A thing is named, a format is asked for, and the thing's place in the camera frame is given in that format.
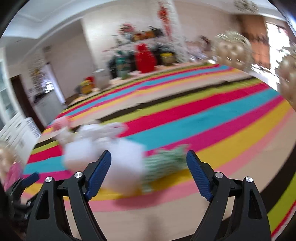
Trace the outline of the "white foam block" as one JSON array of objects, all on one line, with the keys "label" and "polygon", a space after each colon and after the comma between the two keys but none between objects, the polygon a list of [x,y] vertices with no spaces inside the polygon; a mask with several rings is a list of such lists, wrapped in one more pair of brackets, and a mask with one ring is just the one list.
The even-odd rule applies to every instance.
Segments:
[{"label": "white foam block", "polygon": [[111,165],[102,187],[125,196],[135,194],[145,174],[145,146],[140,143],[126,138],[84,138],[64,146],[62,163],[72,173],[83,171],[104,150],[111,153]]}]

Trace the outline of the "white paper carton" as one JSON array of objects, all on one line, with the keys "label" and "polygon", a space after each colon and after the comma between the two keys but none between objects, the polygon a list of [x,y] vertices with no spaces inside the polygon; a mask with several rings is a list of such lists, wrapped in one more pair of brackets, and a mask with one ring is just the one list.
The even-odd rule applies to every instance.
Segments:
[{"label": "white paper carton", "polygon": [[72,132],[68,127],[63,127],[58,130],[56,139],[62,148],[65,148],[67,144],[78,140],[76,133]]}]

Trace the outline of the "beige tufted chair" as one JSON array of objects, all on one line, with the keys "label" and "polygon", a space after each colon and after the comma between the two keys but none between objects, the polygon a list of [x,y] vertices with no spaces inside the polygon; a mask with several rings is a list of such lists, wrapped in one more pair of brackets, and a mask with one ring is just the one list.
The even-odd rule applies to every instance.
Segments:
[{"label": "beige tufted chair", "polygon": [[1,184],[4,186],[12,173],[20,176],[22,170],[22,161],[15,149],[8,142],[1,140]]},{"label": "beige tufted chair", "polygon": [[295,43],[290,47],[283,47],[281,52],[286,54],[276,68],[276,75],[280,81],[277,89],[295,110]]},{"label": "beige tufted chair", "polygon": [[212,59],[220,65],[226,65],[248,72],[253,56],[249,40],[236,31],[217,34],[212,41]]}]

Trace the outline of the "striped colourful tablecloth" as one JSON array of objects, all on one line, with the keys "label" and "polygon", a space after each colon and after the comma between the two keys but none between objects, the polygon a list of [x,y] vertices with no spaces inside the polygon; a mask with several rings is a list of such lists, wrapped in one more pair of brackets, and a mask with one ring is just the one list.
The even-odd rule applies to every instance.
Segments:
[{"label": "striped colourful tablecloth", "polygon": [[[272,87],[235,68],[189,65],[131,80],[59,113],[73,130],[92,121],[120,122],[120,138],[152,158],[159,150],[194,150],[227,177],[252,179],[267,210],[271,238],[279,238],[295,214],[295,111]],[[90,207],[108,240],[185,240],[208,202],[188,169],[153,181],[142,192],[135,147],[113,163]]]}]

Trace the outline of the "yellow lidded jar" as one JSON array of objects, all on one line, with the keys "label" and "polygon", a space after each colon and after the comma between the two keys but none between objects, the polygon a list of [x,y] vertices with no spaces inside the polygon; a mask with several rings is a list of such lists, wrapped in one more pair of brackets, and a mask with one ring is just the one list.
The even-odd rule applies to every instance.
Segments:
[{"label": "yellow lidded jar", "polygon": [[80,93],[83,95],[90,94],[94,88],[94,84],[91,80],[86,79],[80,83]]}]

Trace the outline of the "pink lined trash bin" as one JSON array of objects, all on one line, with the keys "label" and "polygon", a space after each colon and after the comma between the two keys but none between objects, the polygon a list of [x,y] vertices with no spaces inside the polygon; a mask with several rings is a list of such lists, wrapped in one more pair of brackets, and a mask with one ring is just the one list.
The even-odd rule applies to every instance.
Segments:
[{"label": "pink lined trash bin", "polygon": [[16,181],[23,177],[23,167],[15,162],[11,165],[4,179],[4,191],[7,191]]}]

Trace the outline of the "beige tufted chair near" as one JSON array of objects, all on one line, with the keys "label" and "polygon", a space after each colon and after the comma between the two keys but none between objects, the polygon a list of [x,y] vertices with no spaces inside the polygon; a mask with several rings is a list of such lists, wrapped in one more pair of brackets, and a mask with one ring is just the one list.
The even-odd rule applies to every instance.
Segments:
[{"label": "beige tufted chair near", "polygon": [[295,110],[295,43],[290,47],[283,47],[281,52],[286,54],[276,68],[276,75],[280,81],[277,89]]}]

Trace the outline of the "brown curtain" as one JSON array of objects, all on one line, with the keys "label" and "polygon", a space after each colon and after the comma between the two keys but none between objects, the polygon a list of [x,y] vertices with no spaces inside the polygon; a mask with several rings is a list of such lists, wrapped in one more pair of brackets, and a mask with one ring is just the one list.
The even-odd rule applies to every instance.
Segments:
[{"label": "brown curtain", "polygon": [[270,68],[270,51],[264,17],[260,15],[237,15],[241,33],[252,47],[253,63]]}]

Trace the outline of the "white plastic wrap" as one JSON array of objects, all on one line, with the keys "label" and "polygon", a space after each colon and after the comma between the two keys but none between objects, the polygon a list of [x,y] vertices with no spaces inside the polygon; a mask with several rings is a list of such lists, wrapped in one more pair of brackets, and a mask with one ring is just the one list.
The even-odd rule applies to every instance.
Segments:
[{"label": "white plastic wrap", "polygon": [[128,129],[124,123],[114,122],[105,125],[96,123],[82,125],[74,134],[74,141],[94,142],[100,138],[115,138]]}]

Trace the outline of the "chandelier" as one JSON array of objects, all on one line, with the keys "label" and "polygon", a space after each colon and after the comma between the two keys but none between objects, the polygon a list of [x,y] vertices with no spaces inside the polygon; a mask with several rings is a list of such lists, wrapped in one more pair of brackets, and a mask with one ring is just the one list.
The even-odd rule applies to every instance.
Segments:
[{"label": "chandelier", "polygon": [[234,6],[239,10],[243,12],[249,12],[249,13],[256,13],[258,12],[258,7],[256,3],[253,1],[248,0],[235,0]]}]

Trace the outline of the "red chinese knot ornament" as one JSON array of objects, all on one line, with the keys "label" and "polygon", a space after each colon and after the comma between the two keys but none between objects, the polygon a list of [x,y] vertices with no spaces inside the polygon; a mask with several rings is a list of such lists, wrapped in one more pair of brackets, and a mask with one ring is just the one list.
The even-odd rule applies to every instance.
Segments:
[{"label": "red chinese knot ornament", "polygon": [[161,1],[158,1],[158,4],[159,4],[158,17],[163,23],[163,27],[165,28],[165,32],[166,32],[166,35],[168,36],[168,39],[172,41],[171,25],[169,20],[168,9],[164,6],[164,4]]}]

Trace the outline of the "green white foam net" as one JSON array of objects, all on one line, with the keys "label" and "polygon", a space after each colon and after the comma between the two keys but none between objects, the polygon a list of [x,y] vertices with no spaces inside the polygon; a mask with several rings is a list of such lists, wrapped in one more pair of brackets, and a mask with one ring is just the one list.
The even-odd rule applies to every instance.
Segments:
[{"label": "green white foam net", "polygon": [[152,182],[187,168],[188,146],[188,144],[182,144],[171,150],[157,149],[155,154],[145,157],[142,192],[152,192],[150,185]]}]

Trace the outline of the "small yellow lid jar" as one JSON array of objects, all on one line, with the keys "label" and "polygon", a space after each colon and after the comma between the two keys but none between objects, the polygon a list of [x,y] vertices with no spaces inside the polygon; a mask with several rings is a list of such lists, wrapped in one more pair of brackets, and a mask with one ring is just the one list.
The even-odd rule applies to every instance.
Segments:
[{"label": "small yellow lid jar", "polygon": [[160,54],[162,64],[164,66],[171,66],[173,65],[176,60],[175,60],[175,55],[173,53],[165,52]]}]

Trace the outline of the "beige tufted chair left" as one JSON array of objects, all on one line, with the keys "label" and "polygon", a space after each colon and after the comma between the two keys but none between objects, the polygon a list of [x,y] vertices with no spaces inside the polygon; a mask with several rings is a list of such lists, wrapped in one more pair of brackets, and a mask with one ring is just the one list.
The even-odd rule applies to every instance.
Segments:
[{"label": "beige tufted chair left", "polygon": [[1,140],[1,184],[4,186],[12,173],[20,176],[22,170],[22,161],[15,149],[8,142]]}]

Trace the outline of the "white low cabinet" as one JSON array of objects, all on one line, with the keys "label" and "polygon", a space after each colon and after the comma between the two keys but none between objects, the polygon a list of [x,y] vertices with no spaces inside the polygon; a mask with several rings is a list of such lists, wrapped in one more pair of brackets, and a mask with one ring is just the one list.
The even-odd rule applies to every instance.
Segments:
[{"label": "white low cabinet", "polygon": [[34,107],[44,126],[48,126],[64,110],[65,105],[60,102],[56,92],[51,90],[35,95]]}]

